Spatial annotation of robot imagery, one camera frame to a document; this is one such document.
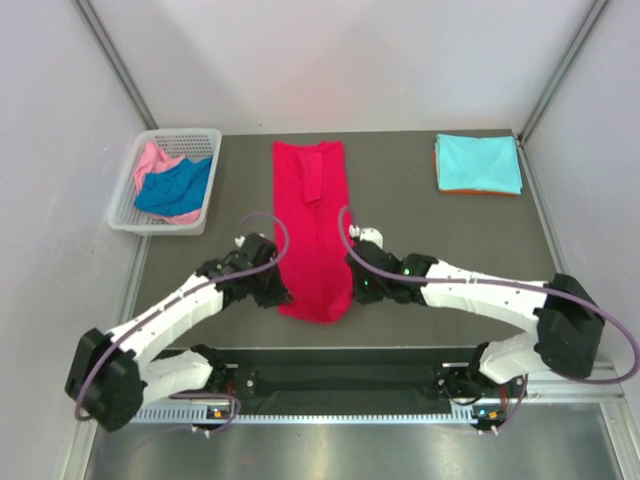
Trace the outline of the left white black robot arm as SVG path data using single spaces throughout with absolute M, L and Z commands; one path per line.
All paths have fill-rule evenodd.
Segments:
M 64 386 L 75 403 L 76 420 L 94 420 L 115 432 L 156 400 L 189 390 L 212 397 L 224 390 L 227 374 L 211 349 L 196 346 L 172 358 L 159 355 L 201 321 L 247 297 L 262 308 L 290 300 L 279 270 L 289 247 L 256 233 L 235 243 L 229 254 L 204 262 L 143 314 L 80 337 Z

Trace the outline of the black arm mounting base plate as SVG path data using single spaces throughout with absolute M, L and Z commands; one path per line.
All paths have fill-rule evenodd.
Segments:
M 524 390 L 520 378 L 498 385 L 468 373 L 463 365 L 418 360 L 311 363 L 305 361 L 236 361 L 224 375 L 198 390 L 173 394 L 173 399 L 209 399 L 233 395 L 243 402 L 267 400 L 277 394 L 415 395 L 419 400 L 453 401 L 468 406 L 483 399 L 509 401 Z

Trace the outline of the red t shirt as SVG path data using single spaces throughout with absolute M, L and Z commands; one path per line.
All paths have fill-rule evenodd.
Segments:
M 341 208 L 350 203 L 344 145 L 276 141 L 272 170 L 273 213 L 289 235 L 276 231 L 277 246 L 289 244 L 279 269 L 292 296 L 279 311 L 303 321 L 335 323 L 349 310 L 353 291 L 340 237 L 351 216 L 338 220 Z

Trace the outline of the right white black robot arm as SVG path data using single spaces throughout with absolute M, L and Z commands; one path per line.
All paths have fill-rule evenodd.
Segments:
M 365 240 L 354 244 L 345 262 L 359 304 L 389 299 L 454 309 L 518 329 L 507 340 L 478 345 L 469 365 L 446 377 L 444 387 L 454 395 L 487 396 L 517 377 L 540 371 L 574 380 L 592 373 L 604 320 L 589 309 L 591 297 L 571 276 L 511 282 L 431 256 L 412 253 L 399 259 Z

